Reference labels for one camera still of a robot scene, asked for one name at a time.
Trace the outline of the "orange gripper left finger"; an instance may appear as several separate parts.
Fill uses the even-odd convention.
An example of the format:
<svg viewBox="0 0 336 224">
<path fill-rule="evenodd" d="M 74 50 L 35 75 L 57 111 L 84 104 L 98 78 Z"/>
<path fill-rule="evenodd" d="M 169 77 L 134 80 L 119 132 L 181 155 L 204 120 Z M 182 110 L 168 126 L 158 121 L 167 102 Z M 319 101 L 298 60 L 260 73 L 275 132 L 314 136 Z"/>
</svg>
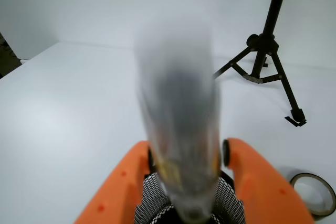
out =
<svg viewBox="0 0 336 224">
<path fill-rule="evenodd" d="M 75 223 L 134 223 L 148 174 L 149 143 L 140 141 L 126 153 Z"/>
</svg>

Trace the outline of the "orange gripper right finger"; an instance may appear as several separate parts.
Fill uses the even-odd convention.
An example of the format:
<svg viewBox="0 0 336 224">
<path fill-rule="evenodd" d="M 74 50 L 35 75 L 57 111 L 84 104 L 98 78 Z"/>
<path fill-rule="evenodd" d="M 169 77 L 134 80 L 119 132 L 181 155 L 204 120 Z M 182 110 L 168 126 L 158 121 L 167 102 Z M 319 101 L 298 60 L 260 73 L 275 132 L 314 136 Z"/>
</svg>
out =
<svg viewBox="0 0 336 224">
<path fill-rule="evenodd" d="M 246 223 L 314 223 L 294 188 L 249 144 L 237 138 L 224 140 L 223 160 L 233 171 Z"/>
</svg>

